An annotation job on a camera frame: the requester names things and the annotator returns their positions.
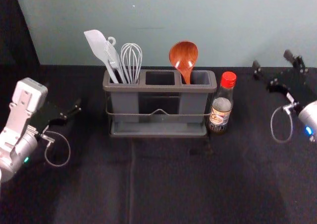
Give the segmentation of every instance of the blue led light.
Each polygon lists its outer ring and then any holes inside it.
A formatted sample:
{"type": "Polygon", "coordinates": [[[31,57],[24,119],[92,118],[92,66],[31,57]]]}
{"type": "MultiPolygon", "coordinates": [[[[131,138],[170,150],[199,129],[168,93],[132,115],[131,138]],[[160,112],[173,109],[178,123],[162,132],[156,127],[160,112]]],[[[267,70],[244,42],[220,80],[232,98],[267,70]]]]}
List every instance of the blue led light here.
{"type": "Polygon", "coordinates": [[[312,135],[312,133],[313,133],[313,131],[311,130],[311,128],[310,127],[306,127],[306,131],[307,131],[307,133],[309,134],[309,135],[312,135]]]}

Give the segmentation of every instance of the light blue wall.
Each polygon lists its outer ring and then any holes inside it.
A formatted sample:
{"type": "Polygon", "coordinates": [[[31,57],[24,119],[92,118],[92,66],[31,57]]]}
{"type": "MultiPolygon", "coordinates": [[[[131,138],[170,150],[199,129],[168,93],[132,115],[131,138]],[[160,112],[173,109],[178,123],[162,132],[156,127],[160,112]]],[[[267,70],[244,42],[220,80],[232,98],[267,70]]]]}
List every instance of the light blue wall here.
{"type": "Polygon", "coordinates": [[[288,66],[285,49],[317,66],[317,0],[19,0],[41,64],[102,65],[83,32],[143,49],[144,66],[170,66],[170,47],[197,44],[196,66],[288,66]]]}

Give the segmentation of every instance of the utensil caddy compartment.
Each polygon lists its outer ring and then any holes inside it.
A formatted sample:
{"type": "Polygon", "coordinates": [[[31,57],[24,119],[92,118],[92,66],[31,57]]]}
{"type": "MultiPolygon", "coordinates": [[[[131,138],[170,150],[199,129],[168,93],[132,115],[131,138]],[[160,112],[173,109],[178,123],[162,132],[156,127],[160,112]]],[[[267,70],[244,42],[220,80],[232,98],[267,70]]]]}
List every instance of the utensil caddy compartment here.
{"type": "Polygon", "coordinates": [[[207,133],[217,84],[209,70],[186,85],[177,70],[141,69],[138,84],[114,84],[105,71],[103,88],[111,136],[196,137],[207,133]]]}

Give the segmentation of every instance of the black table surface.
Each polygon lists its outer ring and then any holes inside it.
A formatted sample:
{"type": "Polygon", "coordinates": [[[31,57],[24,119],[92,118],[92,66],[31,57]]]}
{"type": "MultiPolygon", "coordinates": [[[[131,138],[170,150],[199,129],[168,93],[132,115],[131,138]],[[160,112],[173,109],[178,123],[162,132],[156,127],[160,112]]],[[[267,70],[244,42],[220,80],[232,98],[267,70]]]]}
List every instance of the black table surface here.
{"type": "MultiPolygon", "coordinates": [[[[67,108],[83,98],[80,114],[51,128],[67,137],[71,160],[50,167],[46,143],[39,142],[30,161],[1,186],[1,223],[317,223],[317,147],[295,116],[291,142],[273,141],[271,114],[287,101],[254,81],[250,68],[230,69],[238,80],[229,128],[210,138],[110,138],[104,70],[41,67],[48,101],[67,108]],[[208,145],[212,155],[190,153],[208,145]]],[[[219,82],[225,69],[212,70],[219,82]]],[[[0,77],[3,127],[19,77],[8,70],[0,77]]],[[[316,69],[308,81],[315,89],[316,69]]],[[[287,116],[277,115],[275,125],[287,137],[287,116]]],[[[65,156],[64,144],[56,145],[65,156]]]]}

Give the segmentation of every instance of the bottle label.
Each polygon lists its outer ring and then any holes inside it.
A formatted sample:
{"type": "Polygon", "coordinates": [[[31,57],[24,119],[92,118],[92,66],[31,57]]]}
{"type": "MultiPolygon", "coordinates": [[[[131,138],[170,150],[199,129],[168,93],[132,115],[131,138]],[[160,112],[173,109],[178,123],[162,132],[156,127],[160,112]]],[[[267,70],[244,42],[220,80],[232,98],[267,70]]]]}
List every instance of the bottle label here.
{"type": "Polygon", "coordinates": [[[231,113],[231,110],[229,110],[227,112],[220,112],[220,111],[212,108],[209,120],[210,120],[211,124],[213,124],[213,125],[224,126],[228,123],[230,113],[231,113]]]}

